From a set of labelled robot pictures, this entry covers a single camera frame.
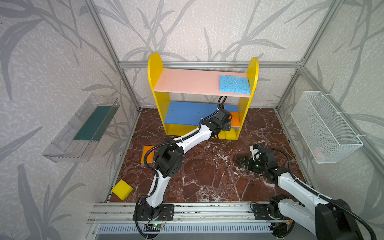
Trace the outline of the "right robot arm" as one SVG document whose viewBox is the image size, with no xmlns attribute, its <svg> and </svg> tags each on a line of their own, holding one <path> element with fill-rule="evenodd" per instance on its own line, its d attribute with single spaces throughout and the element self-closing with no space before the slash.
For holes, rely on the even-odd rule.
<svg viewBox="0 0 384 240">
<path fill-rule="evenodd" d="M 345 201 L 333 200 L 305 184 L 292 173 L 291 166 L 279 166 L 275 156 L 277 149 L 252 145 L 250 151 L 250 157 L 236 159 L 237 165 L 266 177 L 294 197 L 290 199 L 286 195 L 278 195 L 271 198 L 268 214 L 272 219 L 287 217 L 318 240 L 362 240 L 364 237 L 359 224 L 367 229 L 372 240 L 377 239 L 372 227 L 353 213 Z"/>
</svg>

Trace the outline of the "blue sponge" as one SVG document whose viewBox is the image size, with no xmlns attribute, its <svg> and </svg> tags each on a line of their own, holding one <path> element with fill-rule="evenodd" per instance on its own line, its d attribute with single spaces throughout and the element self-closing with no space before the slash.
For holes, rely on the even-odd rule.
<svg viewBox="0 0 384 240">
<path fill-rule="evenodd" d="M 235 93 L 236 87 L 233 85 L 234 80 L 234 76 L 220 75 L 220 91 Z"/>
<path fill-rule="evenodd" d="M 234 77 L 235 79 L 235 92 L 238 94 L 250 94 L 251 89 L 248 78 Z"/>
</svg>

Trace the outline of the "yellow orange sponge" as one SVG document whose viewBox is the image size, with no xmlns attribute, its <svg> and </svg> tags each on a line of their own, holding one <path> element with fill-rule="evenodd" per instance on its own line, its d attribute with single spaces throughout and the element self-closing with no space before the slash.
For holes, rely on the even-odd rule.
<svg viewBox="0 0 384 240">
<path fill-rule="evenodd" d="M 232 119 L 231 119 L 231 128 L 233 129 L 239 129 L 240 128 L 240 117 L 239 113 L 237 112 L 231 112 Z"/>
</svg>

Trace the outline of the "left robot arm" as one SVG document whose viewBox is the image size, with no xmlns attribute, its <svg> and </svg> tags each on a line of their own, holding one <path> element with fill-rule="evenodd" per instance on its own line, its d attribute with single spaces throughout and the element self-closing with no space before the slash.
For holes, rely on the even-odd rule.
<svg viewBox="0 0 384 240">
<path fill-rule="evenodd" d="M 189 150 L 231 129 L 233 115 L 225 109 L 226 99 L 221 96 L 215 112 L 202 118 L 195 130 L 175 139 L 166 138 L 162 144 L 152 147 L 145 154 L 144 165 L 155 175 L 149 193 L 138 197 L 134 212 L 136 222 L 151 221 L 160 215 L 168 184 L 181 170 L 183 157 Z"/>
</svg>

